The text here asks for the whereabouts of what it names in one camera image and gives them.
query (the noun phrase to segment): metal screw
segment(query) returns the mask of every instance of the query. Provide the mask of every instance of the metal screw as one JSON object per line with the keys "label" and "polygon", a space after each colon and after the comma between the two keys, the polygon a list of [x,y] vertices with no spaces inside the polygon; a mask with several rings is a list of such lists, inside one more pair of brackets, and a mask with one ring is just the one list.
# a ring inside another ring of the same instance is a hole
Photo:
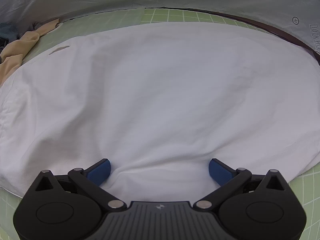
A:
{"label": "metal screw", "polygon": [[207,201],[207,200],[199,200],[196,203],[196,206],[198,208],[206,209],[206,208],[210,208],[212,206],[212,203],[210,201]]}
{"label": "metal screw", "polygon": [[123,201],[121,200],[111,200],[108,202],[108,206],[111,208],[121,208],[124,205]]}

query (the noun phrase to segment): grid line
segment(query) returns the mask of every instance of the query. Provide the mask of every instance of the grid line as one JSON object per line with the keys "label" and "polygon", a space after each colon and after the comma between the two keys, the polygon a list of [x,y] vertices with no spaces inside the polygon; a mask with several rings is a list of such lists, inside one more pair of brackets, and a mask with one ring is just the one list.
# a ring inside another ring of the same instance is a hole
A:
{"label": "grid line", "polygon": [[6,205],[8,205],[9,207],[12,207],[12,208],[14,208],[12,205],[10,205],[9,203],[8,203],[8,201],[7,200],[4,200],[1,196],[0,196],[0,198],[6,203]]}
{"label": "grid line", "polygon": [[8,219],[8,193],[6,194],[6,201],[7,205],[5,205],[5,218]]}
{"label": "grid line", "polygon": [[314,202],[314,201],[316,201],[318,199],[320,199],[320,197],[317,197],[317,198],[315,198],[315,199],[313,199],[313,200],[311,200],[311,201],[309,201],[309,202],[307,202],[307,203],[305,203],[303,205],[306,206],[306,205],[308,205],[308,204],[310,204],[310,203],[312,203],[312,202]]}
{"label": "grid line", "polygon": [[152,23],[153,17],[155,16],[155,12],[156,12],[156,9],[154,9],[154,10],[153,10],[153,14],[152,14],[152,17],[151,17],[150,23]]}
{"label": "grid line", "polygon": [[312,176],[314,174],[319,174],[319,173],[320,173],[320,171],[316,171],[316,172],[308,173],[308,174],[301,174],[301,175],[297,176],[296,178],[308,177],[308,176]]}
{"label": "grid line", "polygon": [[213,22],[212,15],[211,14],[209,14],[209,15],[210,15],[211,21]]}
{"label": "grid line", "polygon": [[317,231],[317,236],[316,236],[316,239],[318,239],[318,235],[319,235],[319,229],[320,229],[320,222],[319,222],[319,225],[318,225],[318,231]]}
{"label": "grid line", "polygon": [[[312,220],[313,220],[313,209],[314,209],[314,199],[315,199],[315,176],[314,176],[314,169],[312,167],[312,173],[313,173],[313,201],[312,201],[312,214],[311,214],[311,224],[312,224]],[[311,233],[311,228],[309,230],[309,235],[308,235],[308,240],[310,238],[310,233]]]}
{"label": "grid line", "polygon": [[196,14],[197,14],[197,17],[198,17],[198,22],[200,22],[200,19],[199,19],[199,15],[198,15],[198,12],[196,12]]}
{"label": "grid line", "polygon": [[125,12],[124,16],[121,18],[120,22],[118,23],[118,26],[120,26],[120,24],[122,23],[124,18],[127,16],[127,14],[128,14],[128,10]]}
{"label": "grid line", "polygon": [[302,178],[302,204],[304,203],[304,177]]}
{"label": "grid line", "polygon": [[311,228],[312,226],[314,226],[316,223],[318,223],[320,221],[320,219],[316,222],[314,222],[313,224],[311,224],[310,226],[308,226],[307,228],[305,228],[303,231],[308,230],[309,228]]}

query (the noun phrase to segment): white cloth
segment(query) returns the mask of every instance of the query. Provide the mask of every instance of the white cloth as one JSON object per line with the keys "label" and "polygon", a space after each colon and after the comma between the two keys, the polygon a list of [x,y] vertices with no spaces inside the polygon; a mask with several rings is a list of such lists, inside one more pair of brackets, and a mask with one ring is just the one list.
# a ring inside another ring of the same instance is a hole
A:
{"label": "white cloth", "polygon": [[23,196],[41,170],[102,158],[101,187],[127,203],[193,203],[218,187],[214,157],[290,181],[320,161],[319,73],[304,49],[224,24],[72,38],[0,89],[0,186]]}

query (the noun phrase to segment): blue gripper pad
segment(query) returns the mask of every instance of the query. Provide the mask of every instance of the blue gripper pad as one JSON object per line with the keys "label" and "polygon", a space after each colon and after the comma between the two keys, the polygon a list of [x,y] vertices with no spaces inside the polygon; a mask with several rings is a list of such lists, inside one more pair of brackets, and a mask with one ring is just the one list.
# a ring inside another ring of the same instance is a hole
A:
{"label": "blue gripper pad", "polygon": [[212,159],[209,163],[209,174],[213,180],[220,186],[223,186],[233,179],[237,175],[237,172],[218,159]]}
{"label": "blue gripper pad", "polygon": [[110,176],[110,172],[111,164],[108,159],[102,159],[85,170],[87,179],[97,186],[100,186]]}

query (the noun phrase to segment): green cutting mat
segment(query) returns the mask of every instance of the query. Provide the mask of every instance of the green cutting mat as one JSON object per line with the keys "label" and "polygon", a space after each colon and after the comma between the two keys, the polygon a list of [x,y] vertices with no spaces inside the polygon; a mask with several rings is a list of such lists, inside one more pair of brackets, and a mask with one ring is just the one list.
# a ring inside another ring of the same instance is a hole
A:
{"label": "green cutting mat", "polygon": [[[93,14],[64,22],[57,29],[40,38],[38,43],[24,58],[24,63],[41,52],[76,36],[156,22],[213,22],[238,25],[268,33],[265,30],[247,25],[243,22],[206,13],[174,9],[139,8],[133,10],[121,10]],[[320,240],[320,163],[291,181],[290,186],[307,213],[307,225],[303,231],[301,239]],[[14,211],[19,203],[19,197],[16,197],[0,188],[1,240],[19,240],[12,223]]]}

